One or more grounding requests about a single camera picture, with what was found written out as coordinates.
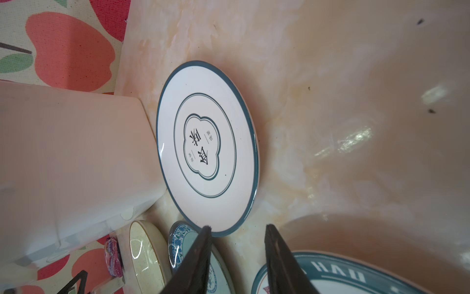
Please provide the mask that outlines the white plate cloud emblem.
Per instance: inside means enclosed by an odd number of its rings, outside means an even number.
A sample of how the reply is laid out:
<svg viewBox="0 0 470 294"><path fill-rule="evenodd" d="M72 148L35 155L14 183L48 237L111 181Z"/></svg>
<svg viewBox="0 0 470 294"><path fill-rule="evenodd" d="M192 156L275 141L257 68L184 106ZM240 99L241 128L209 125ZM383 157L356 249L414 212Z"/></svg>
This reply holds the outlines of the white plate cloud emblem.
<svg viewBox="0 0 470 294"><path fill-rule="evenodd" d="M178 66L166 80L155 123L160 167L179 212L216 237L234 233L255 202L258 138L240 91L204 61Z"/></svg>

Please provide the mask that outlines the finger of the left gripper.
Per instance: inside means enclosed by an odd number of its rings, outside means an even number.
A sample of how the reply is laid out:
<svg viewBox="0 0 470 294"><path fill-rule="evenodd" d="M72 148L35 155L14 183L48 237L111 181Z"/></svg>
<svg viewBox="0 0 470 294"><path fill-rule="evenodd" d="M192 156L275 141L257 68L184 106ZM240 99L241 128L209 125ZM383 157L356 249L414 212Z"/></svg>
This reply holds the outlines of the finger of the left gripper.
<svg viewBox="0 0 470 294"><path fill-rule="evenodd" d="M75 291L75 294L86 294L87 279L88 273L85 270L81 270L58 292L58 294L71 294L73 291Z"/></svg>

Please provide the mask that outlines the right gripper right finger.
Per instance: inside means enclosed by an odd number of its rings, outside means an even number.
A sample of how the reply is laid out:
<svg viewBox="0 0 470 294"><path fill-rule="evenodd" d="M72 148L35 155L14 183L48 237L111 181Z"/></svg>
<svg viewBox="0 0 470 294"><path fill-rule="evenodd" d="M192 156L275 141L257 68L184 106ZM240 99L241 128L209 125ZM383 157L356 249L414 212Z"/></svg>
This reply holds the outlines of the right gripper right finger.
<svg viewBox="0 0 470 294"><path fill-rule="evenodd" d="M275 225L266 226L264 243L270 294L319 294Z"/></svg>

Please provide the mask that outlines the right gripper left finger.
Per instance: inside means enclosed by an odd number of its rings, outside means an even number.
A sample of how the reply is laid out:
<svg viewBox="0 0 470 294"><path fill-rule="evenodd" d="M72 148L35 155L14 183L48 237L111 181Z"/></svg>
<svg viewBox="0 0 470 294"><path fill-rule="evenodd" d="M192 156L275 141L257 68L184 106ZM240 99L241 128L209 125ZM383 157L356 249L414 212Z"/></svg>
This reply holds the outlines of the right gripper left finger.
<svg viewBox="0 0 470 294"><path fill-rule="evenodd" d="M204 226L176 274L160 292L161 294L205 294L212 254L210 226Z"/></svg>

